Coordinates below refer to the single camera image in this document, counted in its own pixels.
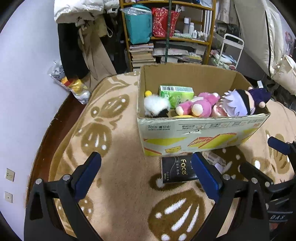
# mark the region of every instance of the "yellow cartoon print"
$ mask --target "yellow cartoon print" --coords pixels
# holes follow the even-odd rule
[[[172,148],[165,149],[166,153],[175,153],[181,150],[181,146],[175,146]]]

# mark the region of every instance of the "wall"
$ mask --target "wall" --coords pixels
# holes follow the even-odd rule
[[[54,0],[25,0],[0,33],[0,210],[23,239],[25,199],[42,138],[68,93],[47,75],[59,58]],[[16,172],[5,179],[6,168]],[[13,194],[13,203],[4,200]]]

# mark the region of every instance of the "white bedding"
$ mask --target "white bedding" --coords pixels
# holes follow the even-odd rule
[[[234,0],[244,50],[270,77],[284,49],[282,25],[273,4],[266,0]]]

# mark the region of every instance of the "white bottle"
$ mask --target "white bottle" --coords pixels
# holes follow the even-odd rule
[[[188,33],[191,35],[191,37],[192,37],[193,32],[194,32],[194,23],[190,23]]]
[[[197,31],[194,30],[193,34],[192,34],[192,38],[196,39],[197,38]]]
[[[198,39],[201,40],[201,38],[202,38],[202,32],[200,31],[198,32]]]
[[[189,18],[184,18],[183,33],[187,34],[189,31]]]

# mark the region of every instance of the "pillow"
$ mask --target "pillow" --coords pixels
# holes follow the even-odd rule
[[[296,95],[296,63],[288,55],[284,55],[272,79],[288,90],[291,95]]]

